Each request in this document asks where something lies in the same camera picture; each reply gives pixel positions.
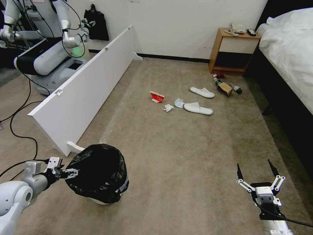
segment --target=red object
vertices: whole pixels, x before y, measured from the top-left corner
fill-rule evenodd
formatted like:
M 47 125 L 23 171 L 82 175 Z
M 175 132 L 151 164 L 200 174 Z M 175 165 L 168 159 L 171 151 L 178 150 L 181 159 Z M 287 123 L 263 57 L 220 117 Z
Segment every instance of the red object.
M 150 91 L 151 99 L 155 103 L 161 103 L 164 100 L 164 95 L 156 93 L 154 91 Z
M 223 73 L 215 74 L 215 75 L 216 76 L 213 76 L 213 77 L 217 77 L 218 79 L 225 78 L 225 74 L 223 74 Z

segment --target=metal hinge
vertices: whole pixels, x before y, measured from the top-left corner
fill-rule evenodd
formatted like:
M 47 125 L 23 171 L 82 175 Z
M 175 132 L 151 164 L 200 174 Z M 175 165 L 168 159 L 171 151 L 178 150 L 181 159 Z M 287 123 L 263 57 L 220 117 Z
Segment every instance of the metal hinge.
M 60 89 L 55 92 L 55 94 L 56 94 L 57 96 L 60 96 L 62 93 L 63 93 L 63 91 L 60 90 Z

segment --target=white panel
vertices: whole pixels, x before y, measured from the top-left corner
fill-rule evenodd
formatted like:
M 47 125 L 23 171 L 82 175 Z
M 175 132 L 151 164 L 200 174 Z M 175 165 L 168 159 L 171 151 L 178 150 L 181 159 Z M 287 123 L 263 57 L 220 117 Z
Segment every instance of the white panel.
M 253 54 L 258 42 L 255 39 L 223 38 L 219 51 Z
M 134 58 L 134 29 L 130 25 L 28 115 L 65 156 L 67 142 L 77 143 Z

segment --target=white wall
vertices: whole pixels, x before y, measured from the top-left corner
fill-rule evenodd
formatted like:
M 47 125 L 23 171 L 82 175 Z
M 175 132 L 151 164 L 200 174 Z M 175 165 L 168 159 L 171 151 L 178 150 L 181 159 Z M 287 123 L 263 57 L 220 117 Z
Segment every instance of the white wall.
M 266 0 L 69 0 L 83 18 L 93 2 L 104 13 L 110 39 L 133 24 L 137 53 L 209 59 L 217 29 L 233 21 L 254 29 Z M 77 16 L 71 13 L 74 25 Z M 107 42 L 90 40 L 89 49 Z

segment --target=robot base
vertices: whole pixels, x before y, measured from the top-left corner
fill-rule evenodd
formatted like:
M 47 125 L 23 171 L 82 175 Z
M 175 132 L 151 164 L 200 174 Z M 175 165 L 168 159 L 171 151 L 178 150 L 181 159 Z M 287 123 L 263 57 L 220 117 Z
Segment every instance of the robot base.
M 86 63 L 87 60 L 84 58 L 68 57 L 63 64 L 61 64 L 47 76 L 29 75 L 29 77 L 35 83 L 46 87 L 50 91 L 50 94 L 52 94 L 60 85 L 68 80 Z M 46 89 L 36 84 L 34 84 L 34 87 L 39 93 L 43 95 L 49 95 Z

